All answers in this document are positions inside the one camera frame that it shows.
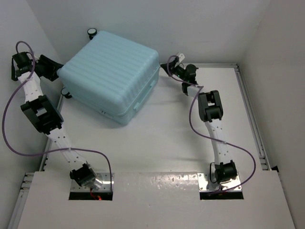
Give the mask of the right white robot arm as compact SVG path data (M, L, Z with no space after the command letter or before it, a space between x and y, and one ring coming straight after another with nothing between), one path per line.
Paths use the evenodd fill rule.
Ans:
M214 183L222 184L237 177L235 163L228 151L223 127L222 117L224 114L220 94L217 90L204 92L203 87L196 81L198 67L189 64L186 68L179 64L163 63L161 68L168 76L177 76L177 81L182 83L182 92L194 98L198 104L198 113L201 121L208 130L208 139L211 140L214 152Z

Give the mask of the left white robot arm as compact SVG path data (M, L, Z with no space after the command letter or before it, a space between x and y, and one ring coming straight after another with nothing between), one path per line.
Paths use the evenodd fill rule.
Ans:
M51 82L58 79L57 71L61 64L41 55L38 60L31 59L29 52L20 52L12 56L12 80L23 84L25 103L21 110L35 127L45 134L70 165L70 178L80 187L93 189L96 174L87 160L72 148L72 143L63 127L64 119L59 110L42 92L41 77Z

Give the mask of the light blue suitcase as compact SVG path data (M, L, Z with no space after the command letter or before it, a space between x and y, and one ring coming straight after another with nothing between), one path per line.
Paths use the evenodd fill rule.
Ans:
M57 74L72 97L127 125L159 79L156 50L99 31Z

